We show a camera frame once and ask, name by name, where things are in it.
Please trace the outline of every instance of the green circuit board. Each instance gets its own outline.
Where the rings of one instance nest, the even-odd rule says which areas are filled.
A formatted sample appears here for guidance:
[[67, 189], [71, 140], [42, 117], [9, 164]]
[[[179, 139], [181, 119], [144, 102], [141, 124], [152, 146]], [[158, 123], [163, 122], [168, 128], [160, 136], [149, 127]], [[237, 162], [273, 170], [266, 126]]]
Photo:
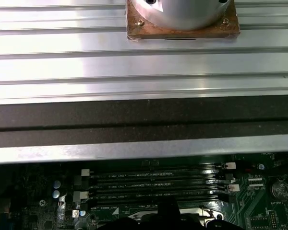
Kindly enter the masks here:
[[[15, 230], [95, 230], [134, 213], [157, 210], [156, 203], [142, 202], [147, 198], [173, 195], [181, 210], [205, 207], [245, 230], [288, 230], [288, 174], [233, 174], [230, 183], [239, 185], [239, 190], [231, 191], [227, 201], [212, 194], [215, 185], [201, 184], [215, 176], [220, 165], [239, 161], [250, 162], [256, 169], [272, 169], [287, 164], [288, 153], [29, 164], [20, 173], [18, 187], [23, 190], [12, 192], [12, 203], [17, 203], [13, 206], [22, 205], [22, 209], [9, 216], [22, 217]], [[90, 175], [83, 176], [82, 170], [87, 169]], [[58, 180], [60, 188], [54, 188]], [[54, 190], [64, 196], [55, 198]], [[74, 200], [78, 190], [90, 191], [88, 202]]]

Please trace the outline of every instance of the screw hole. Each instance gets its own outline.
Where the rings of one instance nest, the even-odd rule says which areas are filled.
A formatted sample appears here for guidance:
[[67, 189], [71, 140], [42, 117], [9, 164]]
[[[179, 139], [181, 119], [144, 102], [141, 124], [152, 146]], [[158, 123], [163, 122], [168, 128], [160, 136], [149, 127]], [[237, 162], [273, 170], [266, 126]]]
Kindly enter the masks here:
[[148, 4], [155, 4], [157, 0], [146, 0]]

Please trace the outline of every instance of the electronic component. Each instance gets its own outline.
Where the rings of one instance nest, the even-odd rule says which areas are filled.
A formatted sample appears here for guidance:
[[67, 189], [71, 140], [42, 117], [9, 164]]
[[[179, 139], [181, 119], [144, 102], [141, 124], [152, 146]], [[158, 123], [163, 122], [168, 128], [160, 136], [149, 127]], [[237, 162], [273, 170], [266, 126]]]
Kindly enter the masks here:
[[275, 211], [269, 211], [268, 213], [269, 213], [272, 229], [277, 229], [277, 219], [276, 219]]
[[250, 218], [252, 229], [268, 230], [270, 228], [268, 217]]
[[60, 192], [59, 192], [58, 190], [54, 190], [54, 191], [52, 192], [52, 197], [53, 197], [54, 199], [59, 198], [59, 197], [60, 197]]
[[73, 210], [72, 211], [72, 218], [78, 218], [79, 217], [79, 210]]
[[240, 191], [240, 186], [239, 186], [239, 184], [230, 184], [228, 186], [228, 190], [230, 192], [239, 192]]
[[81, 176], [89, 176], [90, 170], [89, 169], [82, 169], [81, 170]]
[[58, 181], [58, 180], [54, 181], [54, 183], [53, 183], [53, 188], [54, 188], [54, 189], [58, 189], [58, 188], [60, 188], [60, 187], [61, 187], [61, 182]]
[[288, 201], [288, 184], [284, 181], [275, 181], [272, 184], [271, 193], [279, 201]]

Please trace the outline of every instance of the screw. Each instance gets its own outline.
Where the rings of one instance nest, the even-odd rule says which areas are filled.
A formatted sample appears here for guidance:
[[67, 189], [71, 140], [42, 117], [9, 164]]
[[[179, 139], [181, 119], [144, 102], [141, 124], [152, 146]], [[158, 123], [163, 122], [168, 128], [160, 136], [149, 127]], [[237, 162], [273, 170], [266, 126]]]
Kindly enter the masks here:
[[258, 164], [258, 169], [260, 169], [260, 170], [264, 170], [264, 165], [263, 164]]
[[224, 18], [223, 21], [222, 21], [222, 23], [225, 24], [225, 25], [227, 25], [227, 24], [229, 23], [228, 18]]
[[143, 20], [139, 20], [136, 25], [138, 26], [143, 26], [145, 24], [145, 22]]
[[39, 201], [39, 205], [40, 205], [41, 207], [46, 206], [46, 200], [40, 200], [40, 201]]

